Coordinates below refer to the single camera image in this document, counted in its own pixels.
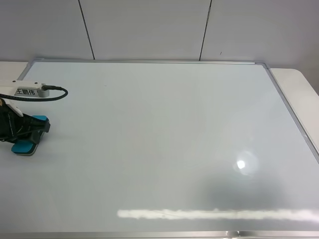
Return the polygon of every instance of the wall seam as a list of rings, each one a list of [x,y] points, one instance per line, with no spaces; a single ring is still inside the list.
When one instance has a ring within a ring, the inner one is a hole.
[[[201,60],[201,54],[203,52],[204,41],[205,41],[206,30],[207,30],[207,25],[208,25],[208,20],[209,20],[209,15],[210,15],[212,2],[213,2],[213,0],[210,0],[209,9],[208,9],[208,13],[207,13],[207,19],[206,19],[206,25],[205,25],[205,31],[204,31],[204,36],[203,36],[203,41],[202,41],[201,49],[200,49],[199,61]]]
[[[89,36],[88,28],[87,28],[87,26],[86,26],[86,22],[85,22],[85,18],[84,18],[84,14],[83,14],[82,5],[81,5],[80,0],[78,0],[78,3],[79,3],[79,7],[80,7],[80,10],[81,10],[81,14],[82,14],[82,19],[83,19],[83,23],[84,23],[85,30],[86,30],[86,35],[87,35],[88,40],[89,40],[89,44],[90,44],[90,48],[91,48],[93,60],[95,60],[95,56],[94,56],[94,52],[93,52],[93,47],[92,47],[92,44],[91,44],[91,39],[90,39],[90,36]]]

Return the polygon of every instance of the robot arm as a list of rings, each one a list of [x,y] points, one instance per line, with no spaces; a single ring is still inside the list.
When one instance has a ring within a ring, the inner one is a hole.
[[[55,98],[49,96],[49,90],[64,91]],[[50,123],[45,116],[23,114],[12,100],[43,102],[56,101],[68,95],[62,87],[47,86],[38,82],[0,81],[0,141],[14,143],[12,152],[19,155],[32,155],[45,132],[49,132]]]

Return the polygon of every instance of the whiteboard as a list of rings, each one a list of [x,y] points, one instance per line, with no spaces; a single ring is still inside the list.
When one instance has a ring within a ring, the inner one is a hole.
[[[17,102],[51,129],[31,157],[0,144],[1,233],[318,231],[319,164],[263,66],[35,62],[24,80],[69,95]]]

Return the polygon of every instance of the black cable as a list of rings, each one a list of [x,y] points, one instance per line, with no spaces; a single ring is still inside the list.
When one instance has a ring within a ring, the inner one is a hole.
[[[58,101],[68,95],[68,91],[59,86],[47,86],[44,85],[41,88],[43,91],[46,90],[56,90],[56,91],[64,91],[62,96],[54,97],[54,98],[24,98],[24,97],[17,97],[17,96],[8,96],[0,94],[0,98],[13,100],[13,101],[28,101],[28,102],[47,102],[47,101]]]

